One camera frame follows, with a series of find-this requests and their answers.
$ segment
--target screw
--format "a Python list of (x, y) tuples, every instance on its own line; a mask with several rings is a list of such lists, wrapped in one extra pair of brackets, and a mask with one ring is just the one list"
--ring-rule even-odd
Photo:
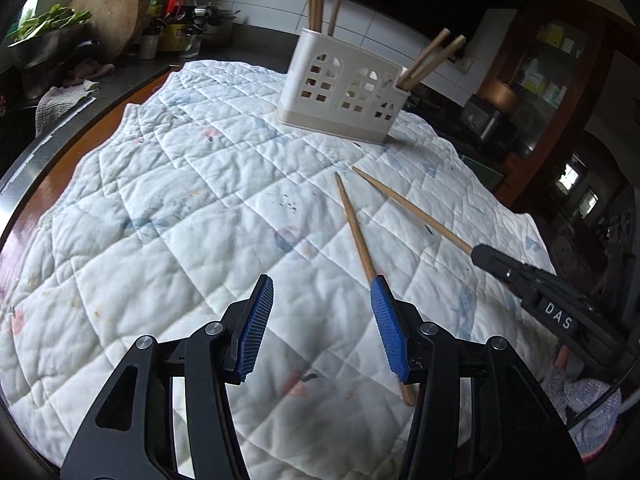
[(213, 321), (213, 322), (209, 323), (206, 327), (204, 327), (204, 331), (208, 335), (218, 335), (224, 329), (225, 329), (225, 327), (222, 325), (222, 323), (219, 323), (217, 321)]
[(151, 338), (151, 336), (143, 335), (136, 340), (136, 346), (141, 350), (144, 350), (145, 348), (149, 348), (153, 341), (154, 340)]
[(491, 346), (496, 350), (505, 350), (507, 348), (507, 340), (497, 335), (491, 338)]
[(426, 323), (422, 323), (420, 325), (420, 332), (422, 332), (424, 335), (436, 335), (439, 329), (440, 328), (431, 321), (427, 321)]

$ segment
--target window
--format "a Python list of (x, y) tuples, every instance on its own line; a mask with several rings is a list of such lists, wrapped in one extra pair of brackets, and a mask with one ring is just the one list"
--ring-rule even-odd
[(589, 188), (587, 192), (580, 199), (576, 212), (582, 218), (585, 218), (593, 210), (597, 202), (598, 202), (598, 196), (593, 192), (593, 189)]
[(575, 186), (575, 183), (578, 182), (578, 178), (580, 174), (571, 167), (571, 165), (567, 164), (564, 167), (564, 173), (560, 177), (560, 179), (556, 182), (556, 186), (559, 187), (560, 191), (563, 193), (569, 193), (569, 191)]

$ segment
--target cloth rag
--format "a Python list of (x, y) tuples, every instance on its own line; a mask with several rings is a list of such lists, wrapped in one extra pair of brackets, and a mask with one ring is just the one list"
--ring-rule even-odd
[(81, 85), (69, 88), (52, 86), (42, 96), (36, 108), (36, 137), (41, 136), (55, 121), (93, 92), (98, 85), (99, 83), (93, 81), (84, 81)]
[(84, 59), (66, 73), (62, 86), (81, 85), (86, 79), (98, 79), (116, 70), (111, 63), (101, 64), (95, 59)]
[[(567, 408), (575, 413), (586, 410), (609, 389), (609, 385), (596, 379), (570, 381), (564, 369), (554, 366), (543, 381), (542, 389), (566, 424)], [(609, 441), (620, 414), (621, 400), (618, 389), (602, 406), (569, 431), (584, 462), (594, 458)]]

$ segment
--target cooking pot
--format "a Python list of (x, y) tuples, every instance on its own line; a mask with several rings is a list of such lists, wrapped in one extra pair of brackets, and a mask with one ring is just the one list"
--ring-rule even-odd
[(497, 79), (493, 79), (486, 86), (486, 89), (482, 92), (480, 97), (491, 103), (508, 117), (511, 117), (515, 113), (521, 103), (516, 92)]

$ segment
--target jar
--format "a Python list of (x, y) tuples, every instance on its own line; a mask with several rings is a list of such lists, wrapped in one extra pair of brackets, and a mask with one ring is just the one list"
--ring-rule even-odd
[(200, 54), (200, 45), (202, 44), (202, 29), (195, 25), (190, 25), (184, 31), (187, 39), (187, 46), (184, 48), (180, 57), (183, 59), (193, 59)]
[(142, 29), (140, 36), (140, 49), (138, 59), (153, 59), (158, 51), (158, 39), (160, 38), (160, 27), (147, 27)]

